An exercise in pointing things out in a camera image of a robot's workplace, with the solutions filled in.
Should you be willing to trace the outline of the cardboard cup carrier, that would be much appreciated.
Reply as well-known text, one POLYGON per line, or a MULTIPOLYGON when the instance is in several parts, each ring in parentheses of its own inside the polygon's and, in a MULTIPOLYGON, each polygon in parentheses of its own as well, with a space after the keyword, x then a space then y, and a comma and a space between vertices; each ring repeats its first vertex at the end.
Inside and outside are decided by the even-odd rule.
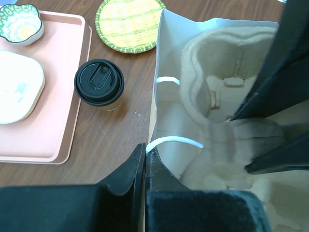
POLYGON ((203 149, 181 175, 190 189, 246 190, 263 203, 275 232, 309 229, 309 174, 249 175, 253 158, 309 130, 304 102, 269 119, 232 120, 276 34, 274 27, 227 27, 193 38, 181 57, 180 98, 200 128, 203 149))

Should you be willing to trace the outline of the cream square plate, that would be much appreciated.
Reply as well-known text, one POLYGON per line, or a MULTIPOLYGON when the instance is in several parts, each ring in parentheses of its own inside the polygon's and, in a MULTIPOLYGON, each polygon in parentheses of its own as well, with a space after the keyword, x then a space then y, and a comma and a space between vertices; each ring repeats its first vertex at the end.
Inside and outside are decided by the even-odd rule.
POLYGON ((44 86, 44 71, 38 61, 1 50, 0 123, 11 124, 28 117, 44 86))

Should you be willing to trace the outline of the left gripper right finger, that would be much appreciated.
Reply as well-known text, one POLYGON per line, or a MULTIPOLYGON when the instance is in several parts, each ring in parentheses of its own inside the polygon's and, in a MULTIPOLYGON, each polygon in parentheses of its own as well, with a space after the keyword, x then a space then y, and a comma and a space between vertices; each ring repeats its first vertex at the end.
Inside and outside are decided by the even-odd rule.
POLYGON ((242 190, 190 190, 162 163, 157 149, 146 157, 147 232, 270 232, 258 198, 242 190))

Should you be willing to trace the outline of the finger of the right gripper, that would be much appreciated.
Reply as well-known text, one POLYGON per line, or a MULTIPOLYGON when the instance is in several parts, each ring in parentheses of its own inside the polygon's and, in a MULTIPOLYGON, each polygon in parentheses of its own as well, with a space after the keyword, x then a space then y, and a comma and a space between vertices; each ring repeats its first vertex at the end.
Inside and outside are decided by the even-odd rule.
POLYGON ((309 135, 300 135, 261 155, 245 166, 249 174, 269 174, 309 169, 309 135))
POLYGON ((309 2, 287 1, 273 44, 232 120, 266 118, 309 98, 309 2))

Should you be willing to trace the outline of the small floral bowl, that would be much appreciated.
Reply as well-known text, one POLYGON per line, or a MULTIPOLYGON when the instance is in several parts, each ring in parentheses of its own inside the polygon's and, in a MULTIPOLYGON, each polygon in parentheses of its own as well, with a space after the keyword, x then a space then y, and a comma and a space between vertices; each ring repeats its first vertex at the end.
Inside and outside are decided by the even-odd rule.
POLYGON ((32 4, 6 4, 0 8, 0 36, 7 42, 27 46, 40 39, 44 24, 32 4))

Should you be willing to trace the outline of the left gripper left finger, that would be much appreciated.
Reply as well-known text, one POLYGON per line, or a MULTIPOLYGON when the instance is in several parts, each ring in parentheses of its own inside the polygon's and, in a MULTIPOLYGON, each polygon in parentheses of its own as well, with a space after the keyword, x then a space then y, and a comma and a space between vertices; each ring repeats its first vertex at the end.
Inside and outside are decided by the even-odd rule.
POLYGON ((145 144, 95 184, 0 189, 3 232, 138 232, 142 230, 145 144))

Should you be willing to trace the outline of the brown paper coffee cup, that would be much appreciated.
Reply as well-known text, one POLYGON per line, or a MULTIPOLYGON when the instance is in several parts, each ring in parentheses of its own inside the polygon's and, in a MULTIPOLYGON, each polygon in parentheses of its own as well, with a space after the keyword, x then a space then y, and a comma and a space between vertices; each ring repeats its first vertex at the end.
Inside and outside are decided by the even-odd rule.
POLYGON ((115 102, 103 106, 102 109, 105 111, 113 111, 115 109, 117 109, 121 104, 122 104, 123 100, 121 98, 117 99, 115 102))

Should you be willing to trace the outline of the round woven yellow coaster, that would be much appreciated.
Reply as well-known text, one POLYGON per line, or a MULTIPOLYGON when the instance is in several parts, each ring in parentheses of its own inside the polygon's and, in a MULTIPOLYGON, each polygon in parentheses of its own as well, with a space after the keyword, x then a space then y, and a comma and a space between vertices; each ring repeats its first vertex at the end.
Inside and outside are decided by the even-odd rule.
POLYGON ((104 0, 96 12, 97 34, 109 48, 121 53, 149 51, 156 47, 165 8, 160 0, 104 0))

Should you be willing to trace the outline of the brown paper bag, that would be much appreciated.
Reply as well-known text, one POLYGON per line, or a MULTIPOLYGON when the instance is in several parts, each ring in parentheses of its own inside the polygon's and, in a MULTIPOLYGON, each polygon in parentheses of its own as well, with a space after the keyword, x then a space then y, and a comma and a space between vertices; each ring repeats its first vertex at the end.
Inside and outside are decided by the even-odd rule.
POLYGON ((246 190, 275 232, 309 229, 309 174, 249 175, 245 165, 309 130, 303 101, 267 118, 231 117, 251 90, 278 24, 213 18, 194 22, 164 10, 159 23, 149 140, 192 190, 246 190))

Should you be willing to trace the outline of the black coffee cup lid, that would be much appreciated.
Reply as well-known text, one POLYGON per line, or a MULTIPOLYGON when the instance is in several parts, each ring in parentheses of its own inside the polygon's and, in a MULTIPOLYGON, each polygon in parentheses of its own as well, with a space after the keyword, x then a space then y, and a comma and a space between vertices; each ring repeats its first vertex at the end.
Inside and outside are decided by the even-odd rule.
POLYGON ((92 59, 76 72, 74 87, 85 103, 103 107, 123 99, 124 75, 120 68, 106 59, 92 59))

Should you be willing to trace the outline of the pink serving tray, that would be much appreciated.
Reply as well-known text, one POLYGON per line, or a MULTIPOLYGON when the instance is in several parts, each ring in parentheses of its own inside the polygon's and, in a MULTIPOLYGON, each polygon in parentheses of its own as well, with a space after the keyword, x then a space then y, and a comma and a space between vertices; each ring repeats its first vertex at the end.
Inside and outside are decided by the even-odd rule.
POLYGON ((70 156, 81 100, 74 90, 78 68, 89 58, 92 29, 80 15, 40 11, 42 37, 28 46, 1 39, 2 50, 37 60, 45 86, 32 113, 0 127, 0 160, 63 164, 70 156))

